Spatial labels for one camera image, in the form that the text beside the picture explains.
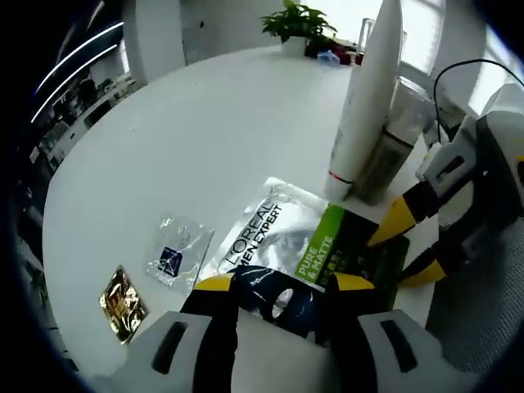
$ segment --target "white pillar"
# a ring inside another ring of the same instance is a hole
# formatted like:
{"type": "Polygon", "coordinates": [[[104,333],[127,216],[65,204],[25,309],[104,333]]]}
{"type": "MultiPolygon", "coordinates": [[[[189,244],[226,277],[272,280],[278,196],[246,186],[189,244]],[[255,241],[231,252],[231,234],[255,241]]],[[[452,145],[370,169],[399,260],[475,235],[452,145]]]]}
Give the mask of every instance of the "white pillar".
{"type": "Polygon", "coordinates": [[[179,0],[124,0],[122,13],[129,68],[138,82],[186,65],[179,0]]]}

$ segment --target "white table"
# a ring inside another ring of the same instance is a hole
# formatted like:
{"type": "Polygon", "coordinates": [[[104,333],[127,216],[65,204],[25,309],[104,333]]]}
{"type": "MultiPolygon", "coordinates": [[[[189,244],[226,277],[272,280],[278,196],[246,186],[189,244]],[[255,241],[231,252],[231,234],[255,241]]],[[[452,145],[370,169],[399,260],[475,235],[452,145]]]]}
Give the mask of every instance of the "white table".
{"type": "MultiPolygon", "coordinates": [[[[98,304],[119,264],[151,311],[143,328],[183,302],[144,273],[163,213],[215,228],[210,257],[267,177],[323,195],[349,78],[348,67],[288,58],[278,47],[237,52],[158,79],[80,140],[49,187],[43,257],[57,325],[85,377],[110,374],[125,360],[126,347],[98,304]]],[[[422,159],[424,148],[419,143],[415,150],[391,192],[415,182],[413,163],[422,159]]],[[[386,208],[358,201],[346,207],[375,221],[386,208]]],[[[437,230],[433,219],[409,234],[408,261],[437,239],[437,230]]],[[[424,324],[432,293],[433,286],[400,291],[395,306],[424,324]]],[[[315,391],[326,375],[327,350],[303,345],[299,337],[251,317],[241,319],[237,356],[242,361],[235,365],[233,390],[315,391]],[[251,350],[259,355],[250,356],[251,350]],[[275,386],[246,388],[261,368],[275,386]],[[279,373],[300,377],[281,384],[279,373]]]]}

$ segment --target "white pot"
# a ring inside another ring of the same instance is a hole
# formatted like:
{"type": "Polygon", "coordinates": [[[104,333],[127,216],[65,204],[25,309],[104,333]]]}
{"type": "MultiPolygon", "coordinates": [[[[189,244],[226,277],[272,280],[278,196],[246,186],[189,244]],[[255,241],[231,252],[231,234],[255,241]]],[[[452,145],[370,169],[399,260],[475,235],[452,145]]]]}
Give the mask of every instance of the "white pot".
{"type": "Polygon", "coordinates": [[[306,42],[306,37],[293,36],[282,44],[282,50],[288,56],[301,57],[304,56],[306,42]]]}

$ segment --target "green label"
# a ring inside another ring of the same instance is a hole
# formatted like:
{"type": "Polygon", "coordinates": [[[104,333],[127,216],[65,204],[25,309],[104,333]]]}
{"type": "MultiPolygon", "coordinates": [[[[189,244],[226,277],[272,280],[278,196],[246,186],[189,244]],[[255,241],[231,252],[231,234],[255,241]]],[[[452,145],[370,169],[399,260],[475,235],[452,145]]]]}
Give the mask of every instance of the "green label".
{"type": "Polygon", "coordinates": [[[297,277],[316,283],[335,242],[345,212],[339,206],[332,204],[327,206],[304,256],[296,266],[295,275],[297,277]]]}

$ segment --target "small transparent packet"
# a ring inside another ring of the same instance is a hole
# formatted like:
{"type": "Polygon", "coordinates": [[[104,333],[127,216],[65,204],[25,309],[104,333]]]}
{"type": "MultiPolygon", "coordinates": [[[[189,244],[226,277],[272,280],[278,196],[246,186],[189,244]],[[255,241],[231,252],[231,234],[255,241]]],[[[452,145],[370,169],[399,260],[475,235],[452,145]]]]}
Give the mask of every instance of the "small transparent packet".
{"type": "Polygon", "coordinates": [[[191,219],[165,215],[148,251],[146,273],[188,296],[213,237],[214,230],[191,219]]]}

